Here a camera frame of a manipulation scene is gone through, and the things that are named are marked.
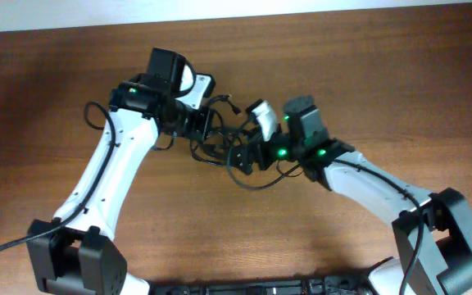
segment tan background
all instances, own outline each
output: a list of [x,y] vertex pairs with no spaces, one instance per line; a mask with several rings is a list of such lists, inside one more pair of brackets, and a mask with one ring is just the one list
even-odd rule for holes
[[[472,206],[472,4],[0,33],[0,243],[52,218],[100,137],[83,105],[106,104],[153,47],[241,107],[263,98],[280,113],[310,93],[333,136]],[[324,275],[397,255],[392,230],[345,197],[302,177],[242,190],[183,139],[146,157],[116,233],[129,272],[150,280]],[[35,290],[25,247],[1,253],[0,294]]]

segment green light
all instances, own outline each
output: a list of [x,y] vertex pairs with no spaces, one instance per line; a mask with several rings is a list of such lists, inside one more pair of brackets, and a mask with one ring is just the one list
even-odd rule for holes
[[287,155],[287,150],[284,149],[284,148],[280,148],[280,149],[278,150],[278,156],[283,157],[283,156],[285,156],[285,155]]

